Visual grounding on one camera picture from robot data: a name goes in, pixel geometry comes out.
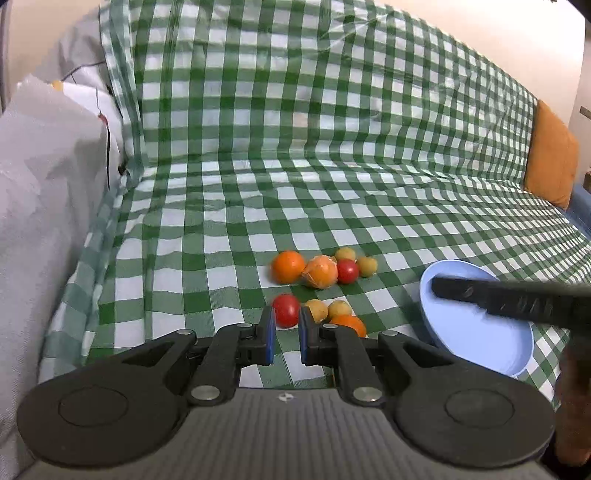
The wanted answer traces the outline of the orange fruit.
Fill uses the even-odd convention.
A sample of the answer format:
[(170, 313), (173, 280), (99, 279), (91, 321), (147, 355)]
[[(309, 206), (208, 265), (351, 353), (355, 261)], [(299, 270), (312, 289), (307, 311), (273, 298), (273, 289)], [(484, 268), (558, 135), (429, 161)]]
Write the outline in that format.
[(279, 284), (297, 283), (301, 279), (304, 268), (304, 256), (297, 251), (283, 251), (270, 264), (273, 280)]
[(332, 319), (331, 319), (331, 321), (329, 321), (329, 323), (331, 323), (332, 325), (338, 325), (338, 326), (352, 328), (353, 330), (356, 331), (356, 334), (360, 338), (366, 338), (367, 334), (368, 334), (367, 327), (363, 323), (363, 321), (359, 317), (356, 317), (353, 315), (338, 315), (338, 316), (332, 317)]

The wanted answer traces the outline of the light blue plate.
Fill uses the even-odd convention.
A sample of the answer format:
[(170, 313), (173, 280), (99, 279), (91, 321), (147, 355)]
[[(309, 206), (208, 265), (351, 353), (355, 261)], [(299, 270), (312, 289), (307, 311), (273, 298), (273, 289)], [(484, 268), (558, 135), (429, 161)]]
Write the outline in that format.
[(528, 323), (492, 316), (475, 304), (440, 299), (432, 291), (437, 276), (495, 281), (496, 276), (461, 260), (438, 261), (420, 281), (420, 304), (427, 330), (440, 348), (496, 372), (517, 377), (534, 351)]

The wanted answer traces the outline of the orange cushion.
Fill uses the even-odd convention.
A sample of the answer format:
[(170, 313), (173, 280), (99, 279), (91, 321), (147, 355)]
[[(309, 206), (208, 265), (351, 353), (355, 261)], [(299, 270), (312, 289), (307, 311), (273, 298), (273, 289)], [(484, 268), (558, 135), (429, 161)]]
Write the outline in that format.
[(578, 168), (579, 143), (567, 125), (538, 101), (524, 188), (554, 206), (570, 204)]

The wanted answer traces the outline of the orange fruit behind finger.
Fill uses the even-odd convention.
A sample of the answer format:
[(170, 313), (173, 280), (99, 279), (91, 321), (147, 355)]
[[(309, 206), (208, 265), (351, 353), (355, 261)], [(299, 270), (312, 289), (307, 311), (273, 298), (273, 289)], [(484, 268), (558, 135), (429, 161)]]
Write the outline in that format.
[(329, 321), (329, 323), (331, 323), (332, 325), (338, 325), (338, 326), (352, 328), (353, 330), (356, 331), (356, 334), (360, 338), (366, 338), (367, 334), (368, 334), (367, 327), (363, 323), (363, 321), (359, 317), (356, 317), (353, 315), (338, 315), (338, 316), (332, 317), (332, 319), (331, 319), (331, 321)]

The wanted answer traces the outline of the yellow small fruit near right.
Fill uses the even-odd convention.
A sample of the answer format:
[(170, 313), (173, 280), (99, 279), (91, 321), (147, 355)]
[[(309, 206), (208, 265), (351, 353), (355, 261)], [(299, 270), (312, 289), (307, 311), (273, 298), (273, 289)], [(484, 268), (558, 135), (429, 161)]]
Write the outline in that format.
[(332, 319), (339, 316), (351, 316), (353, 314), (352, 307), (346, 303), (345, 300), (335, 300), (329, 304), (328, 318)]

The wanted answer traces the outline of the yellow small fruit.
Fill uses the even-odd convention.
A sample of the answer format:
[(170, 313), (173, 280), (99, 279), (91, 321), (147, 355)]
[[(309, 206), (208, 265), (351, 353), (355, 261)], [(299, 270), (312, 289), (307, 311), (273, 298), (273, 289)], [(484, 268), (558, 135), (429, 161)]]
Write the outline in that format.
[(322, 324), (329, 316), (329, 308), (324, 302), (318, 299), (311, 299), (305, 304), (308, 310), (311, 312), (311, 317), (314, 319), (316, 324)]
[(346, 303), (345, 300), (335, 300), (329, 304), (328, 318), (332, 319), (339, 316), (351, 316), (353, 314), (352, 307)]
[(352, 260), (356, 261), (356, 251), (351, 247), (342, 247), (335, 251), (335, 260)]
[(363, 278), (369, 278), (370, 276), (375, 275), (378, 271), (378, 262), (373, 257), (361, 257), (356, 260), (356, 265)]

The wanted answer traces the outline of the yellow small fruit near left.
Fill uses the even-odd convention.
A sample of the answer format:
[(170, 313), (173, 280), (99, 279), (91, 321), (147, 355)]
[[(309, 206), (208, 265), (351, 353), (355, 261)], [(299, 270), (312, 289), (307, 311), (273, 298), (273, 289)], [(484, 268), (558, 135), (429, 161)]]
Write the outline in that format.
[(316, 324), (322, 324), (329, 316), (329, 308), (324, 302), (318, 299), (311, 299), (305, 304), (308, 310), (311, 312), (311, 317), (314, 319)]

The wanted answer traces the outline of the red tomato near gripper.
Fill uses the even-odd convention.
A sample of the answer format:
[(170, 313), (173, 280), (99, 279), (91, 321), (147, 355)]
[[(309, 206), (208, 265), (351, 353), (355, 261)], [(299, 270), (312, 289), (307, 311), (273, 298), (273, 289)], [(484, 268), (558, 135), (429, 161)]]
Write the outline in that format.
[(301, 304), (294, 295), (280, 294), (273, 300), (276, 325), (283, 329), (294, 327), (298, 323)]

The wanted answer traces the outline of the red tomato far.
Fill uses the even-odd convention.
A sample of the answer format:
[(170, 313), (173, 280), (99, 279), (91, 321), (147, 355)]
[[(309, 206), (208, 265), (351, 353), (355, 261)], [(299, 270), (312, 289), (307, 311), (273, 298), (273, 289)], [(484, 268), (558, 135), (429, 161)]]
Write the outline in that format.
[(360, 276), (358, 264), (352, 259), (341, 259), (337, 262), (339, 284), (352, 284)]

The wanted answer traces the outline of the yellow small fruit top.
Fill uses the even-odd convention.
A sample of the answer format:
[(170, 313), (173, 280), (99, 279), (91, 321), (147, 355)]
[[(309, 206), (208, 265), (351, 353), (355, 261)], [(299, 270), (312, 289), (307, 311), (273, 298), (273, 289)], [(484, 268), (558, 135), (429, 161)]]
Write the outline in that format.
[(356, 251), (351, 247), (342, 247), (335, 251), (335, 260), (352, 260), (356, 261)]

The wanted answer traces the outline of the plastic wrapped orange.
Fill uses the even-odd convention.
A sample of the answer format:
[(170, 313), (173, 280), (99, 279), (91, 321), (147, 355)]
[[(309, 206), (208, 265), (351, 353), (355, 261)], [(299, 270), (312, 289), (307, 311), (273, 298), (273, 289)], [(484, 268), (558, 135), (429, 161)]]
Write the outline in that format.
[(318, 255), (308, 261), (301, 273), (304, 282), (315, 289), (327, 289), (338, 281), (338, 265), (334, 258)]

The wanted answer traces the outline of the green white checkered cloth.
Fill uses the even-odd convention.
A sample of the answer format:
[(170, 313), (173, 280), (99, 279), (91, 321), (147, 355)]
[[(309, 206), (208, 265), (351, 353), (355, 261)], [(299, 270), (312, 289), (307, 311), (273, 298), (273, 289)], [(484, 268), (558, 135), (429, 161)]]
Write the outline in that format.
[(425, 269), (590, 279), (590, 243), (523, 187), (537, 101), (475, 50), (365, 1), (111, 1), (67, 52), (98, 51), (123, 153), (51, 320), (49, 380), (179, 329), (259, 320), (282, 251), (353, 247), (370, 337), (426, 338)]

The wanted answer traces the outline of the white patterned pillow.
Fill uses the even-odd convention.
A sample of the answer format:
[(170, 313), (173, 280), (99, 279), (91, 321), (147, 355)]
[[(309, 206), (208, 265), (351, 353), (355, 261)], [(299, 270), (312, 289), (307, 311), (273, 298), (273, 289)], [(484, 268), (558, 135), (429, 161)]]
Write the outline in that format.
[(122, 120), (114, 98), (102, 90), (81, 84), (53, 81), (50, 85), (104, 124), (106, 184), (108, 188), (115, 186), (121, 176), (123, 139)]

